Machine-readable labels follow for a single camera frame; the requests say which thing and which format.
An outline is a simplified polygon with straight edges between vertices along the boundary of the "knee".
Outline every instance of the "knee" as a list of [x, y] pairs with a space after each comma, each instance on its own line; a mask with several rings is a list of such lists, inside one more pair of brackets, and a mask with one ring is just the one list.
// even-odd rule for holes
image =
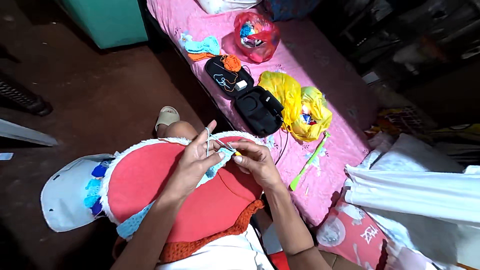
[[177, 121], [167, 127], [165, 137], [187, 138], [194, 140], [198, 133], [189, 122]]

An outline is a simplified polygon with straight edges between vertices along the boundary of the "beige slide sandal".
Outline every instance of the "beige slide sandal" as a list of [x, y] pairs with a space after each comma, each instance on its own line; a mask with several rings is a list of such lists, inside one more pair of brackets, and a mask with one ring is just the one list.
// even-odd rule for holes
[[158, 129], [158, 125], [160, 124], [170, 125], [178, 120], [180, 120], [179, 112], [174, 107], [165, 106], [158, 114], [158, 119], [155, 124], [155, 131]]

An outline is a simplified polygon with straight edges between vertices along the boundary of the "concrete floor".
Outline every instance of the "concrete floor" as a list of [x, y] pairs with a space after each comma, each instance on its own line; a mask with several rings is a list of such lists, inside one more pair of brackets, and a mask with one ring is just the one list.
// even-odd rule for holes
[[123, 151], [151, 138], [163, 106], [175, 107], [199, 131], [217, 117], [172, 49], [156, 56], [145, 45], [99, 52], [77, 30], [46, 1], [0, 1], [0, 44], [21, 61], [0, 59], [0, 70], [54, 109], [39, 117], [0, 108], [0, 118], [60, 143], [0, 149], [14, 152], [12, 160], [0, 161], [0, 269], [107, 269], [115, 226], [105, 218], [53, 232], [39, 203], [46, 180], [78, 157]]

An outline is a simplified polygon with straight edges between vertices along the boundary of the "hand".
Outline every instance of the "hand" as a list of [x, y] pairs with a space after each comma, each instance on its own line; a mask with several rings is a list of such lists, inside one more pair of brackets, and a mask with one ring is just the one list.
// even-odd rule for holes
[[[210, 130], [210, 132], [212, 132], [215, 127], [215, 120], [208, 124], [208, 130]], [[209, 141], [207, 157], [207, 138], [208, 132], [205, 129], [195, 140], [185, 147], [178, 166], [170, 177], [165, 189], [174, 189], [176, 194], [188, 196], [195, 190], [195, 187], [208, 168], [222, 161], [225, 153], [216, 153], [220, 149], [220, 145], [214, 140]]]
[[248, 141], [238, 141], [230, 144], [233, 148], [242, 150], [243, 155], [236, 156], [233, 160], [241, 167], [248, 169], [257, 184], [262, 186], [264, 190], [279, 185], [283, 186], [268, 147]]

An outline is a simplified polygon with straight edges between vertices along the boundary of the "white charger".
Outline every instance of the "white charger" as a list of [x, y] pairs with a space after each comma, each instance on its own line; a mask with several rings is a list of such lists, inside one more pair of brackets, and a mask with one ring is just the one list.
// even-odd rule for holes
[[247, 82], [245, 80], [241, 80], [235, 84], [235, 89], [237, 91], [243, 90], [247, 87]]

